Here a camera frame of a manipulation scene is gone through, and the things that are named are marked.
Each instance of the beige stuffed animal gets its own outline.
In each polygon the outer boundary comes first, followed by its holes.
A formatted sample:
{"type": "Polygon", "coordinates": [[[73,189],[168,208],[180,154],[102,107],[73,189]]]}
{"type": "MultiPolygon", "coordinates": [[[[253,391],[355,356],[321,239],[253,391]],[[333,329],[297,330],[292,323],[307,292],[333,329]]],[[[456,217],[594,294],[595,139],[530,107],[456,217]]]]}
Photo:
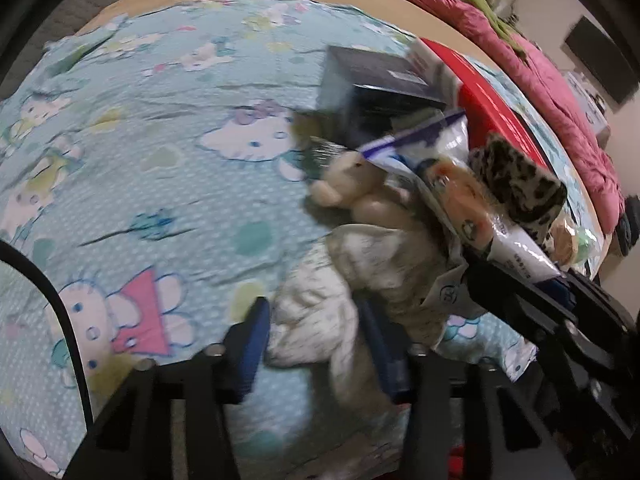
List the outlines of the beige stuffed animal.
{"type": "Polygon", "coordinates": [[[324,207],[351,210],[360,224],[414,230],[420,223],[402,206],[401,192],[385,185],[386,171],[359,152],[344,152],[310,186],[311,198],[324,207]]]}

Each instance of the gray carpet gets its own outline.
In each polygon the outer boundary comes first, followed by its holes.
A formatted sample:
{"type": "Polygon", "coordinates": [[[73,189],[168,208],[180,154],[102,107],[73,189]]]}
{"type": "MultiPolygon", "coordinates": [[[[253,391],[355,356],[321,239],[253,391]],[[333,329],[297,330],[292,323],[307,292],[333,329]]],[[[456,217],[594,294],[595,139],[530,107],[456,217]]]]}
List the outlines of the gray carpet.
{"type": "Polygon", "coordinates": [[[18,88],[40,57],[47,41],[55,41],[75,34],[104,7],[118,0],[63,0],[40,25],[14,61],[0,84],[0,99],[9,97],[18,88]]]}

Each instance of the leopard print fabric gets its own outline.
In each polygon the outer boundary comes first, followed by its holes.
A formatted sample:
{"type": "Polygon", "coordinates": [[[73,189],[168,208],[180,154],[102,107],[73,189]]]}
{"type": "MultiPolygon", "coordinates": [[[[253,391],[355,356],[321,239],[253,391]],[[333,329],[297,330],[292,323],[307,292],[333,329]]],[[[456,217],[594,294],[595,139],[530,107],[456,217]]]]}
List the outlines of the leopard print fabric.
{"type": "Polygon", "coordinates": [[[566,201],[566,186],[498,134],[469,153],[469,166],[503,204],[508,215],[549,253],[549,233],[566,201]]]}

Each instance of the pink blanket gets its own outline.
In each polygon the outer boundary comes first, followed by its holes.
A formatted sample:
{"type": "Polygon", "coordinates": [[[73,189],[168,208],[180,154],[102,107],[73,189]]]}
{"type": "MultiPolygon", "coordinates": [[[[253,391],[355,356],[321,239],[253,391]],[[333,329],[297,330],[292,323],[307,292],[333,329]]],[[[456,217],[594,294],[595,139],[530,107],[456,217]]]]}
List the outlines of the pink blanket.
{"type": "Polygon", "coordinates": [[[624,211],[616,170],[609,156],[598,147],[584,113],[553,63],[529,41],[514,34],[514,40],[527,53],[526,62],[521,60],[498,37],[482,11],[470,4],[459,0],[409,1],[459,30],[520,87],[558,135],[591,197],[602,231],[612,232],[624,211]]]}

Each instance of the bed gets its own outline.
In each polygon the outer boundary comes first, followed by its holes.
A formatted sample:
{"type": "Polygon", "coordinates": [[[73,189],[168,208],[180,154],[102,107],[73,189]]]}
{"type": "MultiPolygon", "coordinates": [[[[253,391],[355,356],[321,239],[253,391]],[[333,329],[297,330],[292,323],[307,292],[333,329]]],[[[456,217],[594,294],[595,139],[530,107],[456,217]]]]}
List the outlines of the bed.
{"type": "MultiPolygon", "coordinates": [[[[404,54],[412,34],[508,86],[475,45],[404,0],[121,0],[49,45],[0,110],[0,232],[65,303],[94,411],[135,359],[183,360],[217,342],[339,221],[305,206],[290,111],[314,107],[328,38],[404,54]]],[[[61,477],[84,434],[68,349],[30,283],[3,268],[1,284],[0,426],[19,456],[61,477]]],[[[447,323],[445,355],[490,356],[512,378],[533,358],[490,314],[447,323]]],[[[248,479],[372,478],[394,466],[405,422],[337,405],[321,365],[261,367],[227,416],[248,479]]]]}

